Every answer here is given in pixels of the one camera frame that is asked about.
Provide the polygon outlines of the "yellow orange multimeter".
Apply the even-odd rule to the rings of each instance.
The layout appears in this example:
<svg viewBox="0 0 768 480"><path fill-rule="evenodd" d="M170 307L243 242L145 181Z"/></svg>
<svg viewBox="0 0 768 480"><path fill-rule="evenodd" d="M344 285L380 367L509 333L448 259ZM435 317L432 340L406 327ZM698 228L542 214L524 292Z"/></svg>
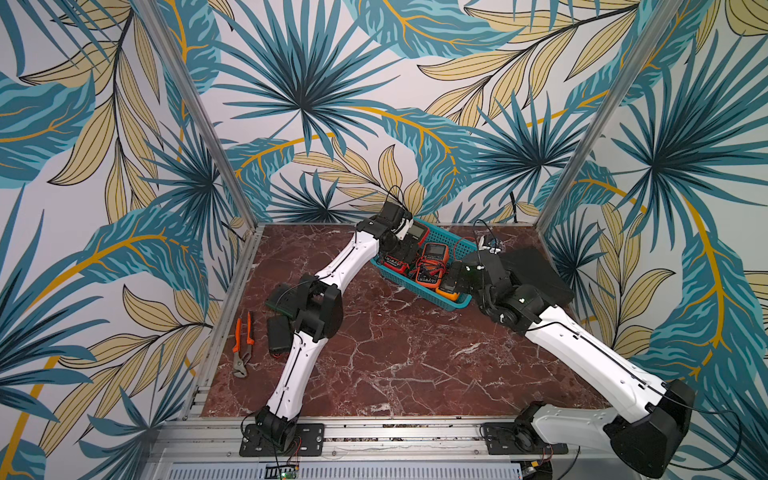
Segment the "yellow orange multimeter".
<svg viewBox="0 0 768 480"><path fill-rule="evenodd" d="M440 284L435 292L441 297L457 302L462 292L459 287L459 280L464 271L464 264L460 261L454 261L443 274Z"/></svg>

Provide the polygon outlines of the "orange red multimeter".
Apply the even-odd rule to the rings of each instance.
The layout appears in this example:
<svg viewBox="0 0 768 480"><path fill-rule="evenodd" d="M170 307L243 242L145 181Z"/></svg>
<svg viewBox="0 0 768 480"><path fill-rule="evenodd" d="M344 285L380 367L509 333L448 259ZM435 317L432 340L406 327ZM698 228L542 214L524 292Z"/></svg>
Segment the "orange red multimeter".
<svg viewBox="0 0 768 480"><path fill-rule="evenodd" d="M442 282L449 260L449 248L442 243L429 242L416 263L417 284L435 290Z"/></svg>

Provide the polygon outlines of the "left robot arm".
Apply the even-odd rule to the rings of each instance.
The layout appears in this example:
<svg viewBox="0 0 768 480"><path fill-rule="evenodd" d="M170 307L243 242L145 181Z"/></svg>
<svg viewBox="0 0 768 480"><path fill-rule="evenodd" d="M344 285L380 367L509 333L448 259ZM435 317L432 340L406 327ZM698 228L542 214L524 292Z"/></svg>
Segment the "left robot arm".
<svg viewBox="0 0 768 480"><path fill-rule="evenodd" d="M273 292L268 306L278 314L271 321L288 325L291 345L274 392L255 416L255 430L276 451L289 449L296 436L317 358L343 321L344 291L366 263L399 247L412 225L413 215L404 206L387 201L356 224L350 241L326 267Z"/></svg>

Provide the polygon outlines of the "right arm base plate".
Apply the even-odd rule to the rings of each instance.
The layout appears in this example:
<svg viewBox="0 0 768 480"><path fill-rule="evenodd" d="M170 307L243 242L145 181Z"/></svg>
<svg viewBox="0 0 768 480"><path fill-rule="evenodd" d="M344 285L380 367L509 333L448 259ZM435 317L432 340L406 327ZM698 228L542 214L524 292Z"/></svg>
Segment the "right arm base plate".
<svg viewBox="0 0 768 480"><path fill-rule="evenodd" d="M489 455L564 455L569 452L564 443L548 444L531 428L514 422L487 422L480 428Z"/></svg>

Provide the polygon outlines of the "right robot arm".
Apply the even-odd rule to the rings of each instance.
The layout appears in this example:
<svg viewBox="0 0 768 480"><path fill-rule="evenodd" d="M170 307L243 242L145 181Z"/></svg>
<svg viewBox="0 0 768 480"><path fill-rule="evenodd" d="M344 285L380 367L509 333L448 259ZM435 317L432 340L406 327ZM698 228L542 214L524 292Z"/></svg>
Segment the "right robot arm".
<svg viewBox="0 0 768 480"><path fill-rule="evenodd" d="M521 440L609 452L660 477L688 433L693 389L632 364L573 320L563 308L573 291L537 249L483 249L461 264L458 283L484 315L556 356L609 403L595 410L534 402L515 421Z"/></svg>

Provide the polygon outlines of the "dark red multimeter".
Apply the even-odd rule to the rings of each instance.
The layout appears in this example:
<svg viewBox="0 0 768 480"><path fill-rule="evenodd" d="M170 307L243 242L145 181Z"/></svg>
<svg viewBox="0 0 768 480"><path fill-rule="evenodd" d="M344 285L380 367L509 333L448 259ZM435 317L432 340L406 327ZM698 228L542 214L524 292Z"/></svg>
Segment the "dark red multimeter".
<svg viewBox="0 0 768 480"><path fill-rule="evenodd" d="M380 264L398 274L405 275L415 264L422 251L430 229L421 222L414 222L403 240L391 252L386 254Z"/></svg>

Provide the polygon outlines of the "small black box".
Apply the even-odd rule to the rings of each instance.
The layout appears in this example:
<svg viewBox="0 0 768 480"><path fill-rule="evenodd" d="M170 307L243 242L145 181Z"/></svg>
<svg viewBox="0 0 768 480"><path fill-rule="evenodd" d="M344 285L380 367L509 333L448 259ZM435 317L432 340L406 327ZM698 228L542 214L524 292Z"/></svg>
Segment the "small black box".
<svg viewBox="0 0 768 480"><path fill-rule="evenodd" d="M293 329L291 321L285 315L276 315L267 320L268 351L272 356L280 356L291 350Z"/></svg>

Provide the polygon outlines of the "green black device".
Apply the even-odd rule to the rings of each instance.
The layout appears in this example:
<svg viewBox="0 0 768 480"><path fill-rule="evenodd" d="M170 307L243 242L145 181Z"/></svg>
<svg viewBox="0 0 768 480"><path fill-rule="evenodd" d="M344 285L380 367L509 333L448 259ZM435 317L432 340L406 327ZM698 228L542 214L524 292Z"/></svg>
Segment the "green black device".
<svg viewBox="0 0 768 480"><path fill-rule="evenodd" d="M298 307L296 304L297 287L287 283L279 284L266 300L266 306L286 316L289 320L296 318Z"/></svg>

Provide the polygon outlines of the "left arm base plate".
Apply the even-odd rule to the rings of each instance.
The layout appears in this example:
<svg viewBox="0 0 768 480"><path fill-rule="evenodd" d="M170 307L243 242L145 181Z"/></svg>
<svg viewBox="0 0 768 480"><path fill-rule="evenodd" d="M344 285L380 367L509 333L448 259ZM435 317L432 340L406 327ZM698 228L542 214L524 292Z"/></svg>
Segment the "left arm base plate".
<svg viewBox="0 0 768 480"><path fill-rule="evenodd" d="M246 458L294 456L319 457L323 452L325 425L299 423L290 425L278 436L264 433L255 423L245 427L239 456Z"/></svg>

